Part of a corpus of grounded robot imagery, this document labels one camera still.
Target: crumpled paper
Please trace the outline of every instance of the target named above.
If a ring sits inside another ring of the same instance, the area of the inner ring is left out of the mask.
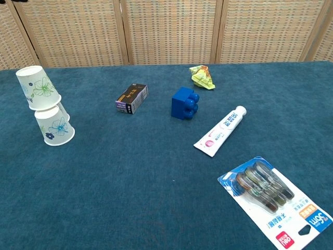
[[[196,86],[206,88],[208,90],[215,88],[207,66],[200,65],[191,67],[189,71],[192,74],[192,80]]]

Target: blue toy block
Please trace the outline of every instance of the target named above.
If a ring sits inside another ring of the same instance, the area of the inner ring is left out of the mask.
[[[198,110],[199,95],[194,90],[181,87],[174,96],[172,96],[171,116],[178,119],[192,119]]]

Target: stacked paper cups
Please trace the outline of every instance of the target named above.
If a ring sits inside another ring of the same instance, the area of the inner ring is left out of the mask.
[[[41,66],[29,66],[16,72],[29,108],[35,110],[35,118],[50,146],[69,142],[75,134],[69,123],[69,115],[61,104],[57,92]]]

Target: toothpaste tube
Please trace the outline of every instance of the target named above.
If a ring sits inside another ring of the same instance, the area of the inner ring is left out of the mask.
[[[194,144],[194,147],[213,157],[240,123],[244,115],[246,115],[246,109],[243,106],[237,106],[235,110],[232,110],[214,128],[205,134],[200,141]]]

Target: red label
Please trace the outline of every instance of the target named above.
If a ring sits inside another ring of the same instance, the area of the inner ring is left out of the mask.
[[[288,249],[294,243],[292,238],[287,235],[285,231],[279,233],[276,239],[285,247],[285,249]]]

